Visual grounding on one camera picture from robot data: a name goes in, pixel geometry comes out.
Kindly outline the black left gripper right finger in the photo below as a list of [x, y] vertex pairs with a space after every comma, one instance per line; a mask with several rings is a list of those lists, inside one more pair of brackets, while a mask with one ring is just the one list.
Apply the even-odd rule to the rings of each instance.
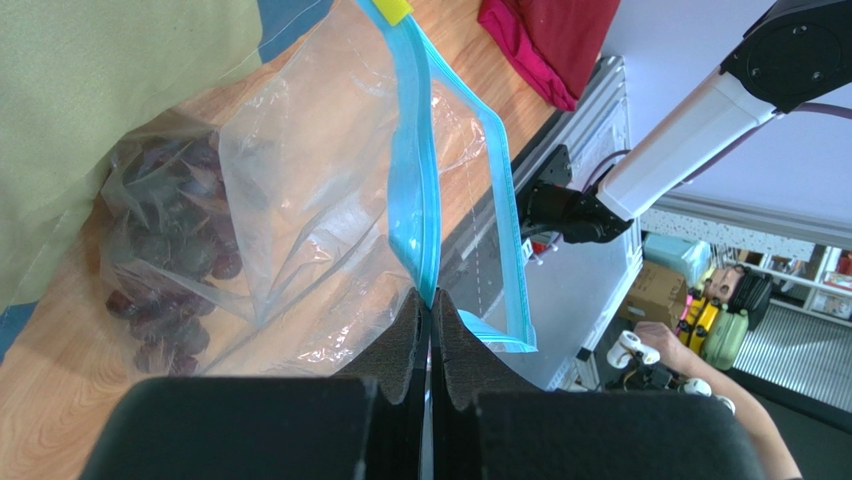
[[434, 473], [439, 479], [763, 479], [719, 400], [663, 391], [542, 390], [463, 324], [431, 311]]

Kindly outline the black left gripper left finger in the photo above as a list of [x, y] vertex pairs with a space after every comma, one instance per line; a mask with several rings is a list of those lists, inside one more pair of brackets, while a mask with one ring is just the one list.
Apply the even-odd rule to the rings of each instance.
[[117, 404], [86, 479], [416, 479], [424, 304], [329, 377], [160, 377]]

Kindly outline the clear zip top bag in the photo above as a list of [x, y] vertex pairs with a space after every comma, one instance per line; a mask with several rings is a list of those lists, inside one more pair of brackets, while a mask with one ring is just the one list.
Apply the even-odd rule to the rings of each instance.
[[447, 292], [445, 241], [484, 194], [509, 320], [530, 316], [502, 120], [406, 2], [327, 2], [294, 55], [224, 124], [168, 111], [121, 140], [218, 135], [243, 267], [219, 285], [193, 375], [336, 372], [387, 329], [408, 293], [432, 304]]

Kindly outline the dark red grape bunch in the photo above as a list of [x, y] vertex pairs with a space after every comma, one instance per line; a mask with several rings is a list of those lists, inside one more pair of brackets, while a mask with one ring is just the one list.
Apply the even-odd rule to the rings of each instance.
[[220, 283], [242, 271], [213, 130], [121, 141], [102, 196], [106, 311], [141, 375], [191, 376], [209, 348]]

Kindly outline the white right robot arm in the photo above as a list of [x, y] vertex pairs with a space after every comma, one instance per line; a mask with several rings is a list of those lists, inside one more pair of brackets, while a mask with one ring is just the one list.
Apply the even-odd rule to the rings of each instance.
[[579, 190], [533, 183], [521, 197], [521, 237], [608, 243], [771, 120], [797, 111], [850, 117], [819, 100], [850, 82], [850, 2], [777, 1], [618, 163], [603, 160]]

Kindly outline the person forearm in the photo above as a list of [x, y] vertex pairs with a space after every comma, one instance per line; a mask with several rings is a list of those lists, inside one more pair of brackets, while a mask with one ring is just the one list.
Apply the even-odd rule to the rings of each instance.
[[803, 479], [771, 415], [751, 393], [683, 345], [665, 324], [638, 322], [634, 333], [660, 353], [663, 365], [688, 378], [706, 381], [714, 394], [733, 402], [734, 416], [748, 433], [768, 479]]

